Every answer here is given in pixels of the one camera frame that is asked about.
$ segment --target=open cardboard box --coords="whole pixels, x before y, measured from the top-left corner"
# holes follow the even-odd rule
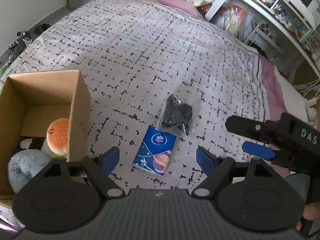
[[[67,161],[87,155],[91,96],[80,70],[10,75],[0,93],[0,205],[12,208],[7,164],[22,136],[46,137],[49,125],[69,119]]]

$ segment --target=ribbed black surface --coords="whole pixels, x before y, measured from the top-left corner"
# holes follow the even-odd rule
[[[106,203],[101,213],[83,227],[59,235],[25,230],[18,240],[302,240],[293,229],[257,234],[226,223],[209,201],[191,198],[186,190],[132,190]]]

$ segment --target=silver screw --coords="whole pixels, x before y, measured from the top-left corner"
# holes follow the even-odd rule
[[[206,188],[197,188],[194,191],[195,195],[197,195],[198,197],[206,197],[210,194],[210,191],[207,190]]]
[[[120,197],[123,191],[119,188],[111,188],[107,191],[107,195],[110,197]]]

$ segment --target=bed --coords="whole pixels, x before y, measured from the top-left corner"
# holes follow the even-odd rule
[[[80,69],[92,97],[88,153],[119,147],[111,178],[126,193],[195,188],[205,179],[196,163],[198,145],[249,161],[241,150],[245,139],[225,129],[233,114],[264,122],[288,111],[308,122],[303,98],[255,49],[191,9],[168,4],[93,0],[44,32],[0,80],[2,86],[12,73]],[[175,158],[157,176],[132,161],[171,93],[193,105],[193,128],[188,137],[178,136]]]

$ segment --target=desk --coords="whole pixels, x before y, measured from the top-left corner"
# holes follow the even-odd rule
[[[204,19],[207,21],[210,21],[211,18],[215,15],[215,13],[219,10],[221,5],[226,0],[216,0],[213,2],[211,8],[205,15]],[[257,10],[261,15],[263,15],[267,20],[269,20],[276,28],[278,28],[279,31],[281,31],[290,41],[291,43],[298,49],[298,51],[302,54],[302,56],[307,60],[307,62],[310,64],[316,75],[320,78],[320,71],[311,59],[309,55],[305,52],[303,47],[300,45],[300,43],[290,34],[290,32],[276,19],[273,17],[273,15],[268,12],[265,8],[263,8],[261,5],[256,3],[254,0],[242,0],[248,5],[250,5],[252,8]]]

